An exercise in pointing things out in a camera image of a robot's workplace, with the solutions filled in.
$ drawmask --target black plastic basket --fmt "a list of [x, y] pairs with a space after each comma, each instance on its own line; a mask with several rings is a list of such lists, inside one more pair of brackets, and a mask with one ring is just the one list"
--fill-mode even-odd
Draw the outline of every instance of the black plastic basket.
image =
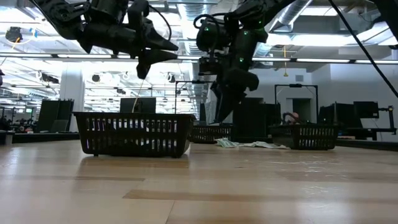
[[194, 143], [214, 144], [216, 139], [228, 138], [232, 141], [232, 126], [194, 126], [188, 139]]
[[270, 128], [274, 144], [291, 149], [334, 149], [338, 135], [337, 126], [318, 124], [286, 124]]
[[194, 115], [74, 112], [86, 154], [181, 157]]

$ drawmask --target robotic arm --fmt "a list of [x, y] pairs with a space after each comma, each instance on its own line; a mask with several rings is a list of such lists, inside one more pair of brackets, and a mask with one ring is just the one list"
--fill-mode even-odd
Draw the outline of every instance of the robotic arm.
[[[256, 90], [257, 75], [248, 72], [258, 42], [265, 43], [268, 35], [264, 26], [294, 0], [246, 0], [235, 11], [214, 16], [200, 15], [194, 20], [199, 29], [197, 46], [209, 52], [199, 59], [201, 75], [217, 75], [211, 89], [217, 97], [215, 122], [222, 122], [246, 96], [247, 88]], [[200, 18], [201, 26], [196, 22]]]
[[[89, 54], [93, 46], [104, 47], [138, 57], [137, 74], [145, 79], [150, 66], [177, 55], [163, 50], [178, 50], [154, 29], [147, 0], [92, 0], [69, 4], [65, 0], [30, 0], [55, 30], [65, 39], [77, 40]], [[123, 24], [124, 16], [129, 18]]]

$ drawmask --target doorway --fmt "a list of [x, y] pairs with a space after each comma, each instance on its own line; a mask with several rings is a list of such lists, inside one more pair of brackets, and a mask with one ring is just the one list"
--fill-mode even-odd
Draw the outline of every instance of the doorway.
[[311, 121], [311, 99], [292, 99], [293, 112], [298, 113], [303, 121]]

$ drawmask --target wooden table surface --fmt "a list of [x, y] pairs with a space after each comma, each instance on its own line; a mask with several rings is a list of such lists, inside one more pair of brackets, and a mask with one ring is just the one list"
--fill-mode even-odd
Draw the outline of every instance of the wooden table surface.
[[0, 147], [0, 223], [398, 223], [398, 153], [223, 149], [93, 157], [79, 141]]

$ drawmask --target cloth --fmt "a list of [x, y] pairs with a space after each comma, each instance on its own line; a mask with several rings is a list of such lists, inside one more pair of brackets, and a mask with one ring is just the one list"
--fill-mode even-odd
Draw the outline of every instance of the cloth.
[[222, 138], [222, 139], [216, 139], [217, 146], [221, 146], [224, 148], [232, 148], [232, 147], [264, 147], [267, 149], [290, 149], [289, 147], [286, 146], [277, 146], [275, 144], [269, 144], [266, 142], [260, 142], [256, 141], [253, 143], [238, 143], [238, 142], [231, 142], [227, 138]]

